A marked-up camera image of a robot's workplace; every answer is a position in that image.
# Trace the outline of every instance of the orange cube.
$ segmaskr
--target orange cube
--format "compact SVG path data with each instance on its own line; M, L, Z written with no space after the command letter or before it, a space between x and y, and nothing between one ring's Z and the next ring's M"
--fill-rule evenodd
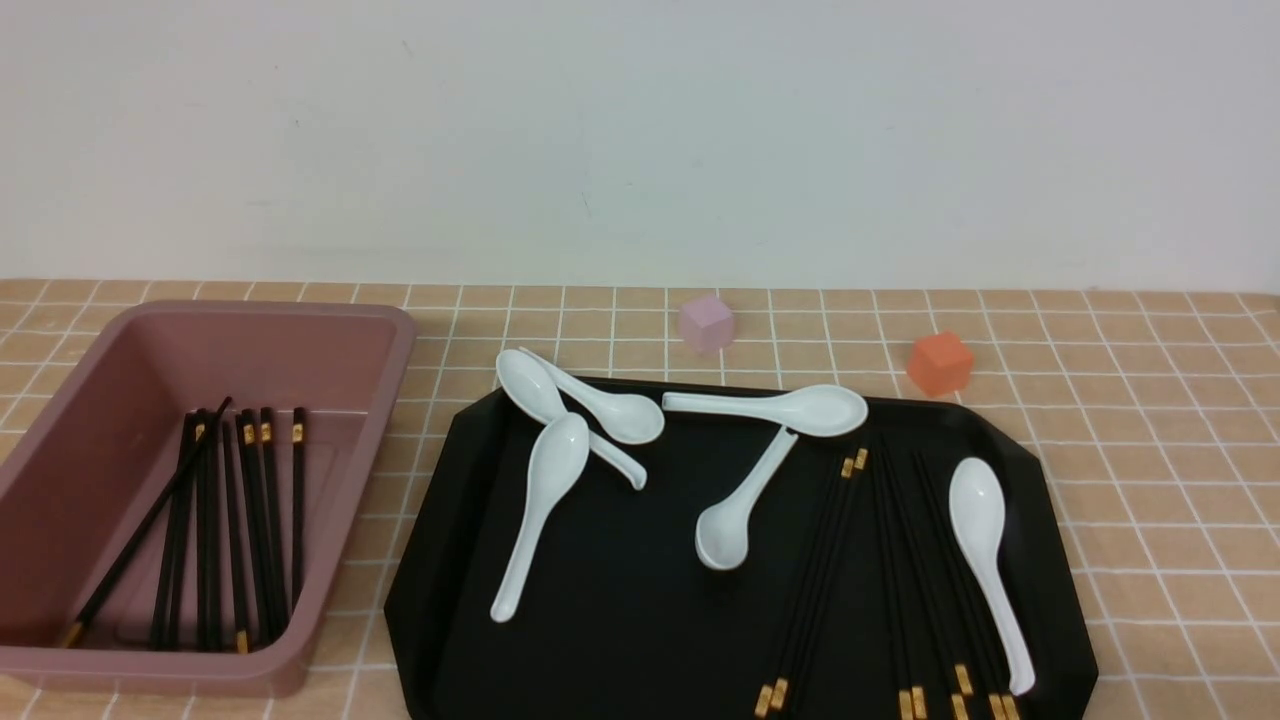
M906 374L928 397L964 389L970 373L973 351L951 331L915 341L906 365Z

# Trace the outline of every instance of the toy block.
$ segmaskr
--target toy block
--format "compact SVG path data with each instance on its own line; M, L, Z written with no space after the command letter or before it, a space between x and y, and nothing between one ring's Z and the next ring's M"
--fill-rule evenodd
M733 311L714 295L680 306L680 337L695 352L714 352L733 342Z
M964 389L970 373L973 351L950 331L916 340L906 365L906 374L929 397Z

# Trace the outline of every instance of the chopsticks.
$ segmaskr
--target chopsticks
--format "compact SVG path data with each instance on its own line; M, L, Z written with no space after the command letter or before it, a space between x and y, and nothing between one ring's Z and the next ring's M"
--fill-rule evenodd
M232 566L232 618L236 624L236 652L250 651L248 602L244 597L244 556L241 548L239 493L236 491L234 432L230 423L223 425L223 475L227 479L227 537Z
M236 416L236 439L239 443L241 480L244 483L244 525L248 529L250 565L253 570L253 598L257 601L259 642L270 644L276 635L275 610L268 589L271 573L271 548L266 536L266 518L262 507L261 475L259 474L257 433L253 432L253 411L244 410Z
M831 597L833 569L838 566L849 525L854 479L867 466L867 448L859 448L841 461L838 478L826 482L822 505L805 546L800 582L788 598L787 620L776 641L777 673L771 675L756 698L755 717L769 712L795 715L803 706L809 670Z
M280 536L280 488L275 471L275 434L271 428L274 413L270 407L264 407L259 416L259 445L262 448L262 486L266 491L266 539L271 546L271 609L275 611L274 624L276 635L284 633L289 624L289 602L284 592L284 543Z
M893 552L893 539L890 537L890 514L886 507L886 489L890 480L886 473L877 473L878 482L872 483L876 498L876 532L881 555L881 589L884 592L884 611L888 615L890 652L893 656L893 679L897 685L897 711L900 720L913 720L915 708L911 697L911 666L906 642L906 629L902 623L899 598L901 585L897 582L897 559Z
M979 591L974 587L972 578L965 574L966 565L956 544L955 533L951 532L951 518L942 507L942 484L936 482L928 462L920 452L914 454L916 477L924 491L925 505L929 510L929 525L934 529L938 546L942 548L943 562L947 573L947 585L956 598L963 615L963 625L969 637L970 647L978 656L978 683L987 689L987 702L991 707L992 717L996 720L1019 720L1018 705L1009 692L1001 693L1000 687L1000 661L998 653L992 646L991 632L984 623L982 600Z
M205 573L209 575L205 583L205 591L207 592L207 614L205 618L205 634L207 637L206 644L211 652L223 651L223 562L221 552L219 552L221 543L219 537L220 532L220 515L219 510L219 495L220 483L218 474L218 446L219 437L221 436L221 423L218 420L210 420L209 432L214 433L214 438L210 442L209 452L205 454L206 459L206 488L205 488Z
M232 398L230 396L228 396L225 400L223 400L223 404L218 406L218 410L214 413L214 418L215 419L220 418L223 413L227 410L227 406L230 404ZM115 561L113 561L111 566L108 568L106 573L102 575L102 579L99 580L97 587L93 588L93 592L90 594L88 600L84 601L84 605L81 607L81 611L76 615L76 620L72 623L72 626L67 630L67 634L63 637L61 642L63 647L74 647L77 643L79 643L81 638L84 635L84 630L93 624L93 619L97 616L97 612L102 609L102 605L106 602L106 598L111 594L111 589L115 588L115 583L120 580L120 575L124 574L125 568L129 566L129 562L133 560L133 556L137 555L138 548L142 546L142 541L147 536L147 532L151 530L151 525L155 523L156 518L160 516L160 511L164 510L165 502L168 502L169 498L177 491L177 488L183 484L182 483L183 478L187 477L188 470L191 470L196 459L200 456L201 451L207 445L207 439L209 439L207 437L201 437L200 439L197 439L195 442L195 446L189 448L189 452L179 460L178 469L174 471L173 477L169 478L169 482L165 484L164 489L160 491L160 496L156 497L155 502L151 505L151 509L147 510L147 514L142 516L142 520L138 523L138 527L133 530L133 534L129 536L128 542L125 542L124 547L120 548L120 553L115 556Z
M178 468L191 454L195 442L196 414L188 413L182 423L182 439L178 446ZM169 503L169 521L165 528L164 552L160 555L160 580L156 583L155 610L151 612L151 633L147 647L163 650L165 647L165 626L169 623L169 596L173 582L174 548L178 536L178 503Z
M902 528L902 536L906 541L906 555L910 560L910 570L915 579L918 597L923 601L922 603L924 606L933 652L936 659L942 665L942 676L947 679L946 682L951 696L952 715L956 720L965 720L968 719L968 710L964 705L964 697L973 694L973 688L969 685L968 670L965 669L966 666L959 660L942 621L942 611L938 607L940 588L934 587L933 583L933 579L938 574L937 562L931 564L931 559L924 555L923 542L916 534L916 525L911 521L911 515L908 511L906 500L904 497L904 478L895 471L892 454L887 446L883 447L882 452L883 456L881 457L881 466L884 469L884 473L882 473L881 477L883 478L883 495L887 501L882 502L879 509L888 516L896 516ZM911 705L915 716L923 717L923 687L911 687Z
M287 592L284 537L280 530L280 489L273 410L262 409L262 423L255 423L253 411L243 410L224 423L232 398L227 397L215 413L198 410L183 418L179 433L178 464L159 497L134 528L111 566L77 614L60 646L76 647L84 637L99 611L106 603L129 562L137 555L151 525L168 506L164 547L146 646L154 651L177 651L179 639L192 642L201 652L225 650L223 626L223 511L227 512L228 565L230 568L232 650L247 653L251 637L248 607L250 578L244 568L242 533L248 537L248 562L257 603L256 644L278 639L288 625L293 605L301 593L303 578L302 534L305 528L305 410L293 410L291 436L293 455L293 582ZM242 486L236 480L236 446L239 446ZM241 497L244 509L241 511ZM182 630L183 594L187 564L195 564L196 623L195 634Z
M302 538L303 518L306 516L306 423L307 411L302 407L293 409L293 580L289 583L293 591L289 609L298 606L298 596L302 593Z
M200 432L212 432L218 425L206 423L205 411L200 411ZM218 436L209 441L218 446ZM196 464L196 647L209 650L209 459L204 454Z

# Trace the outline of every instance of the spoon handle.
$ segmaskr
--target spoon handle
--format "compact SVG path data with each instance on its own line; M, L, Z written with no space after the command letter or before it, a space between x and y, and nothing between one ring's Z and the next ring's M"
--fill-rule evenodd
M541 537L545 524L547 512L531 515L527 510L525 511L525 519L520 523L520 534L516 536L516 547L511 551L507 571L502 575L502 584L498 587L498 594L489 610L489 618L494 623L506 623L516 614L520 594L525 591L525 580L529 578L529 566L534 562L534 550L538 547L538 538Z
M970 569L974 571L974 577L978 578L978 587L982 588L982 594L987 598L987 607L991 609L991 616L996 621L996 632L1000 633L1000 643L1005 646L1005 659L1009 661L1010 674L1009 692L1020 696L1036 684L1036 666L1032 665L1032 655L1027 650L1027 639L1023 638L1023 630L1018 625L1018 616L1014 615L1014 607L1009 603L1009 594L1005 592L1005 584L1000 579L1000 570L996 568L995 559L992 559L992 562L983 562L982 565L983 568L979 570L973 568L970 562Z
M662 393L662 409L668 413L705 413L708 415L737 415L759 420L778 421L772 409L772 397L724 397L695 392Z
M591 415L595 415L596 418L600 416L599 407L595 406L595 400L598 398L600 391L584 383L582 380L575 378L573 375L566 373L564 370L561 370L554 363L548 361L545 357L538 355L536 352L529 350L527 347L521 347L520 351L532 357L534 360L538 360L538 364L541 365L543 369L547 370L547 374L552 377L552 382L556 384L556 387L564 391L564 395L581 402L582 407L590 410Z
M778 428L778 434L773 436L773 441L760 454L760 459L755 461L755 466L746 474L746 478L739 483L737 488L728 497L717 502L713 507L733 514L742 520L742 527L745 528L745 520L751 516L755 501L760 498L764 487L769 484L769 479L778 471L778 465L782 465L782 461L786 460L787 454L791 452L791 447L795 443L795 434L786 428Z
M588 437L588 446L596 457L613 465L617 471L622 473L622 477L631 483L634 489L644 489L645 483L649 480L649 471L644 469L644 465L636 462L635 457L631 457L621 447L594 432Z

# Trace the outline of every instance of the white ceramic spoon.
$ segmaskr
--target white ceramic spoon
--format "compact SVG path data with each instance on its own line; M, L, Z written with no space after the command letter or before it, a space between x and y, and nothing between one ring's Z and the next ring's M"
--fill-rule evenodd
M732 570L746 560L748 524L755 501L764 492L764 486L786 460L796 436L786 428L778 428L773 442L764 448L755 466L746 474L742 483L724 500L712 505L698 516L694 530L694 547L698 559L712 570Z
M498 382L517 407L544 425L568 414L559 391L556 389L556 383L543 369L541 363L518 350L503 350L498 354ZM632 488L644 489L644 484L649 479L644 465L595 433L590 433L589 442L591 452L617 468Z
M534 442L534 451L529 455L525 518L520 521L520 534L516 536L516 547L507 561L507 573L502 577L498 596L489 609L489 618L494 623L506 623L516 614L547 518L586 466L588 432L586 420L581 415L566 413L543 428Z
M1000 579L996 555L1005 534L1005 496L996 473L977 457L965 457L951 475L948 493L951 527L969 569L978 579L978 587L987 598L991 616L996 620L1000 642L1009 660L1009 692L1020 696L1036 684L1036 666L1032 665L1027 641L1018 625L1018 616L1009 605L1009 594Z
M840 386L810 386L773 397L726 397L668 392L662 409L671 413L741 415L786 425L817 437L842 436L867 420L867 401Z
M588 413L595 415L600 427L613 439L625 445L644 445L658 439L658 436L662 434L667 420L657 402L643 395L616 395L595 389L538 356L532 350L521 347L520 351L538 360L550 374L556 387L581 402Z

